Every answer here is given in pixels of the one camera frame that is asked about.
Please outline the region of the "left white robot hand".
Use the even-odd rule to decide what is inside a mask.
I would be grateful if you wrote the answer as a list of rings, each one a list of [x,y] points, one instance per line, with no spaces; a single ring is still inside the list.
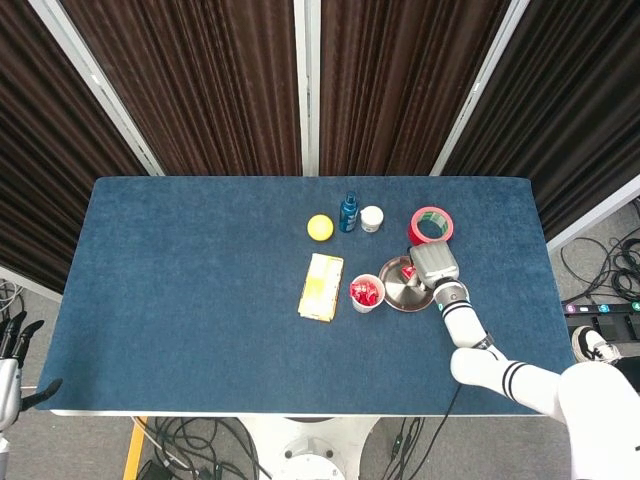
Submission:
[[[63,384],[54,379],[44,390],[23,397],[22,369],[34,334],[44,325],[37,320],[23,326],[27,312],[22,311],[1,322],[1,432],[8,430],[19,415],[54,396]]]

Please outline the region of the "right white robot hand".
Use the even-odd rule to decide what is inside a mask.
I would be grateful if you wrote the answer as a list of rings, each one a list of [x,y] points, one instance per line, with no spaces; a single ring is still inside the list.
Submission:
[[[409,256],[420,282],[430,290],[435,290],[442,282],[459,278],[459,265],[446,241],[413,246]]]

